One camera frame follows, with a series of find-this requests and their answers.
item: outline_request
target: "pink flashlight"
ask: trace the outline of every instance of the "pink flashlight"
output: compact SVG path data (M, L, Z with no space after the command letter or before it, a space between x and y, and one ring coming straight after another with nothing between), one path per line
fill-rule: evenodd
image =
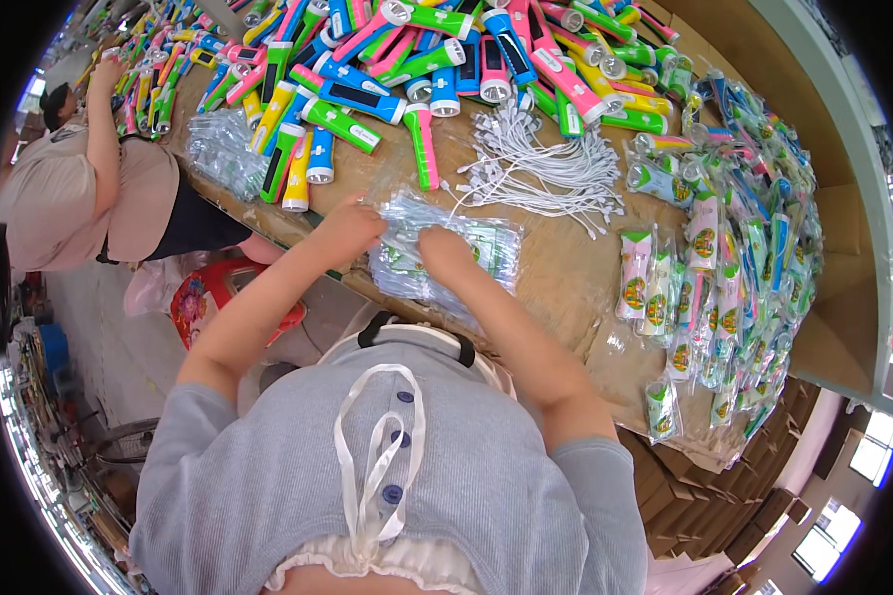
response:
M585 124L591 125L597 122L599 117L607 112L608 106L602 99L592 92L575 72L563 64L558 56L544 48L536 49L531 56L532 64L564 93L569 101L572 101L572 105L582 116Z

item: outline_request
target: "clear plastic packaging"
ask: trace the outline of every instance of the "clear plastic packaging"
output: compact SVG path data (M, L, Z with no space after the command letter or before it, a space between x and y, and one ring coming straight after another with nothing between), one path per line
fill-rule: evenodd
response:
M200 173L239 200L254 200L261 194L271 159L250 149L253 130L243 110L196 114L189 120L189 131L187 151Z
M424 269L416 242L420 230L439 225L460 234L470 244L481 267L510 293L516 287L522 226L505 219L473 219L449 213L424 202L403 187L380 207L389 227L381 245L370 250L370 272L381 292L394 297L436 303L447 314L476 327L460 300Z
M675 384L662 374L644 389L648 410L648 438L652 444L665 442L682 434L681 411Z

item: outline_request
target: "window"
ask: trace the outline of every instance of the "window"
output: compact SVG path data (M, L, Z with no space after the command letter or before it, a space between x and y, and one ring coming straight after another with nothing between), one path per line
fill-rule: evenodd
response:
M890 459L893 458L893 417L880 411L873 411L867 423L866 435L860 439L850 468L863 475L879 487L887 474Z
M821 583L860 528L860 519L834 498L824 506L817 523L794 551L793 559Z
M781 589L777 589L774 581L767 581L761 586L761 589L754 592L754 595L784 595L784 593L781 592Z

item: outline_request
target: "wooden table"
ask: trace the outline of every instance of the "wooden table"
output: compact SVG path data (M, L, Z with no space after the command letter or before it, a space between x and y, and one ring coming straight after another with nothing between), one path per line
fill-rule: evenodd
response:
M681 32L676 47L691 56L699 76L704 76L708 68L703 59L706 58L729 76L737 77L720 54L715 53L680 19L672 17L653 2L643 1L643 5ZM645 27L636 25L636 29L644 37L658 42ZM308 218L285 213L279 206L266 204L260 199L251 203L241 202L223 187L202 178L191 167L186 154L189 136L186 123L195 113L211 75L209 70L194 66L186 77L180 79L172 130L161 142L179 157L180 167L207 200L276 244L284 247L297 244L312 230ZM488 109L468 100L462 103L460 115L434 118L432 124L437 165L441 176L451 185L466 182L464 175L457 174L456 170L476 159L471 147L470 114ZM354 117L378 131L383 140L373 155L366 155L343 141L335 143L337 174L334 182L310 186L310 207L319 215L327 215L345 196L355 192L363 192L369 202L379 204L388 200L401 184L417 189L416 164L406 128L386 125L363 114ZM714 114L703 114L702 120L713 121ZM676 114L670 119L669 132L679 129L680 119ZM630 140L634 132L603 127L602 136L611 139L612 146L622 155L622 140ZM558 129L548 119L545 119L539 137L547 145L562 140ZM624 160L619 167L624 172ZM469 217L503 217L524 225L516 297L548 333L583 360L601 388L603 398L612 404L615 422L646 434L643 389L659 376L666 355L664 350L647 346L632 333L628 324L614 317L619 281L618 232L630 227L650 227L652 222L657 222L661 233L675 233L678 245L684 246L682 227L688 218L681 209L658 199L625 193L624 181L617 186L616 191L623 194L627 205L626 215L613 215L610 232L595 241L578 223L567 217L548 218L520 208L499 205L460 208L458 212ZM425 197L430 203L447 210L455 205L453 198L439 189L428 192ZM434 307L381 294L370 279L366 257L338 272L346 286L405 319L464 332L476 342L478 349L488 353L491 351L487 339L478 330L457 325ZM672 441L669 446L684 451L703 469L720 472L736 458L745 444L741 430L748 415L737 415L734 429L722 431L719 428L712 432L708 429L710 391L697 387L692 394L684 386L680 388L679 398L687 435Z

